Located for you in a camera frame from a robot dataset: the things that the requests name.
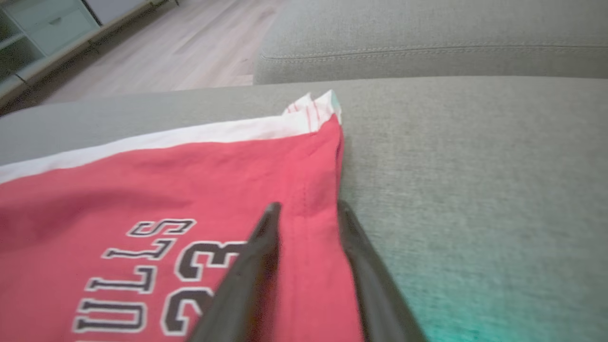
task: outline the white cabinet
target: white cabinet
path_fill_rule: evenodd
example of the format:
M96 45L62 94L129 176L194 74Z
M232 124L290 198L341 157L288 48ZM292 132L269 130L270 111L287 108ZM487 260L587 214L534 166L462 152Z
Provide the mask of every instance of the white cabinet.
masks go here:
M0 106L96 30L81 0L0 0Z
M54 15L77 7L77 3L76 0L12 0L7 1L3 7L17 24L30 30L54 19Z
M30 37L45 54L51 55L95 27L81 10L76 9L49 21L32 32Z

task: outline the shelf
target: shelf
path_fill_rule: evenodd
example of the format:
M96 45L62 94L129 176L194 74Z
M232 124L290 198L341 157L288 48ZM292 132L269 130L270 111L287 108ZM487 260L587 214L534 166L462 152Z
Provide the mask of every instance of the shelf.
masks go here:
M17 33L15 35L12 35L11 37L8 37L6 39L3 39L2 41L0 41L0 50L4 49L5 47L8 47L9 45L16 43L18 40L25 38L26 35L23 34L22 32Z
M21 29L0 9L0 41L2 45L5 46L5 40L12 39L19 33L21 33Z
M0 79L18 73L44 55L28 39L17 39L0 50Z
M16 74L22 79L28 80L40 72L43 72L48 64L48 58L41 58L17 70Z
M26 88L27 85L15 75L0 79L0 107L6 105L10 99L19 96Z

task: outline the gray fabric upholstery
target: gray fabric upholstery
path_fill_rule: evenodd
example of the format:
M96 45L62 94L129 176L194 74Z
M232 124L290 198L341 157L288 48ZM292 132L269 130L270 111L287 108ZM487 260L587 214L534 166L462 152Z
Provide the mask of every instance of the gray fabric upholstery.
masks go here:
M291 0L257 84L445 75L608 77L606 0Z
M333 88L349 201L430 341L608 338L608 80L439 77L206 89L0 119L0 163L281 112Z

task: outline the red fabric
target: red fabric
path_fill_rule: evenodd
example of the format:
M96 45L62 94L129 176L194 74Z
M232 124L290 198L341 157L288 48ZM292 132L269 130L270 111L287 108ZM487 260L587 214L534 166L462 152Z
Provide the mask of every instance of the red fabric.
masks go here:
M210 300L204 288L215 290L224 261L234 259L217 253L211 260L205 246L232 242L238 251L266 205L279 201L279 270L264 334L361 341L337 231L341 146L333 117L317 133L136 150L0 184L1 340L184 340L197 321L196 300ZM187 222L150 234L169 218L196 223L183 234ZM131 235L142 235L129 236L138 223L142 229ZM189 259L187 251L199 247ZM141 251L148 258L121 254Z

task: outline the gray sofa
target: gray sofa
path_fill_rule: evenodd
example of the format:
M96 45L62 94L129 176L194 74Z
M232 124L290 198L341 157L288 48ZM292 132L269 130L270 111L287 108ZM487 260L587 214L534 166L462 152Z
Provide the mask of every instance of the gray sofa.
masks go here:
M606 0L290 0L254 80L607 78L607 32Z
M357 212L429 341L606 341L608 80L601 78L608 75L607 5L511 2L521 7L488 2L506 17L488 18L470 13L484 6L481 0L462 8L443 0L293 0L264 42L258 83L494 76L260 85L39 106L0 119L0 164L136 134L275 115L308 91L334 89L344 111L340 196ZM549 3L555 13L570 14L542 14L532 26L531 13L544 13ZM382 9L387 4L400 12ZM298 29L306 18L318 18L311 32ZM550 29L559 33L552 41L564 44L517 46L504 54L460 48L424 58L379 54L356 63L267 61L272 46L274 56L379 48L393 32L410 32L389 30L395 18L421 25L414 31L420 37L408 38L414 46L455 37L480 47L496 39L531 42ZM441 30L433 33L427 22L438 18ZM364 24L385 29L342 30ZM335 46L327 43L332 35ZM352 48L361 35L368 45ZM506 75L526 73L588 78Z

